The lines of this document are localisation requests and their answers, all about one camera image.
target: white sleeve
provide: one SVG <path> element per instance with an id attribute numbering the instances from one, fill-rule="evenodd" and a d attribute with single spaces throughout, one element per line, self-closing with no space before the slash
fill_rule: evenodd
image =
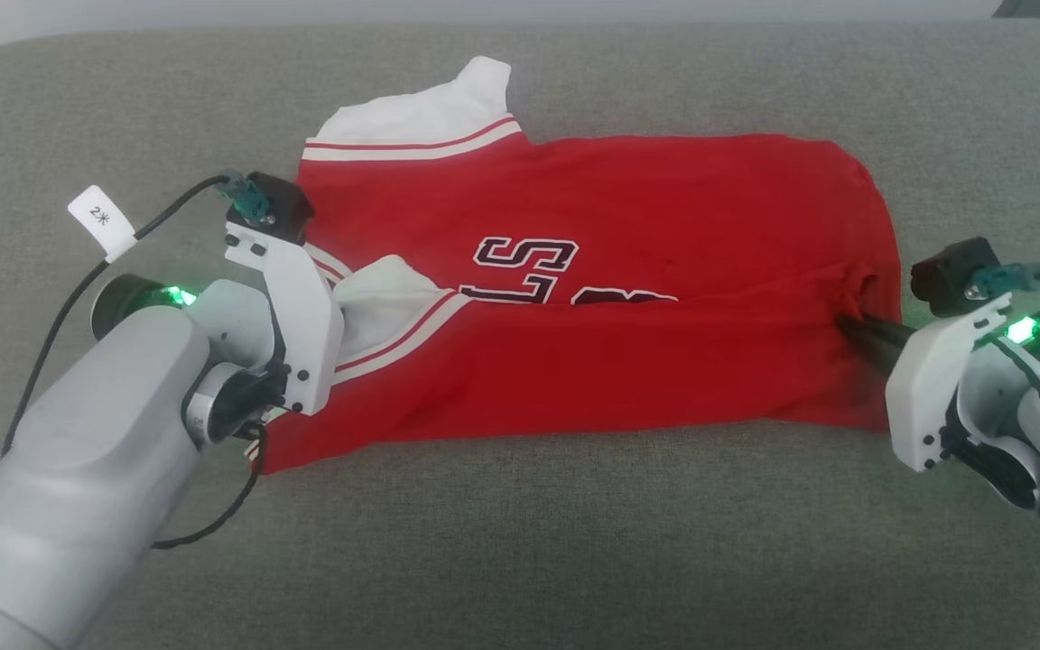
<path id="1" fill-rule="evenodd" d="M 508 63 L 475 57 L 453 81 L 339 108 L 309 142 L 395 146 L 465 139 L 511 116 L 504 98 L 511 74 Z"/>

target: white label tag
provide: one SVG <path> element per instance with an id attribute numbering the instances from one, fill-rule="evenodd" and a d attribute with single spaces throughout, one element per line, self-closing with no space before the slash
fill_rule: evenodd
<path id="1" fill-rule="evenodd" d="M 72 216 L 82 223 L 87 233 L 90 233 L 99 243 L 103 243 L 108 263 L 120 259 L 120 256 L 131 250 L 139 240 L 135 239 L 135 229 L 119 207 L 99 189 L 92 185 L 78 199 L 71 202 L 67 209 Z"/>

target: green led light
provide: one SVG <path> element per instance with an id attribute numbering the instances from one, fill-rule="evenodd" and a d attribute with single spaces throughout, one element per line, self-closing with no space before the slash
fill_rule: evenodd
<path id="1" fill-rule="evenodd" d="M 184 305 L 184 307 L 193 304 L 198 297 L 194 293 L 183 291 L 179 287 L 167 287 L 166 293 L 171 296 L 171 300 L 175 301 L 178 305 Z"/>
<path id="2" fill-rule="evenodd" d="M 1015 344 L 1023 344 L 1033 338 L 1033 332 L 1037 329 L 1037 321 L 1029 316 L 1006 329 L 1006 338 L 1014 341 Z"/>

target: red jersey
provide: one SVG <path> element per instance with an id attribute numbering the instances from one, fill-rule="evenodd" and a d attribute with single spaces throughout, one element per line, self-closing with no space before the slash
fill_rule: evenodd
<path id="1" fill-rule="evenodd" d="M 306 248 L 347 334 L 331 402 L 271 424 L 265 470 L 370 441 L 884 428 L 884 382 L 835 328 L 900 320 L 890 216 L 859 161 L 782 135 L 531 144 L 509 73 L 474 58 L 307 140 Z"/>

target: gray fabric surface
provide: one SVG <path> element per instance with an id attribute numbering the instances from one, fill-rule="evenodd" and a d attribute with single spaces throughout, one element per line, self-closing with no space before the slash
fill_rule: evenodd
<path id="1" fill-rule="evenodd" d="M 97 182 L 137 225 L 220 168 L 290 177 L 336 106 L 446 81 L 474 54 L 515 66 L 510 106 L 532 139 L 837 140 L 883 189 L 905 263 L 979 234 L 1040 260 L 1040 22 L 24 43 L 0 49 L 0 440 L 100 257 L 66 213 L 79 190 Z M 253 281 L 220 238 L 206 194 L 119 268 Z M 925 322 L 924 305 L 908 298 L 907 316 Z M 43 386 L 90 343 L 79 308 Z M 239 451 L 211 456 L 174 531 L 230 501 Z M 86 646 L 1040 649 L 1040 537 L 968 469 L 913 475 L 886 437 L 856 432 L 385 445 L 269 477 L 219 535 L 155 552 Z"/>

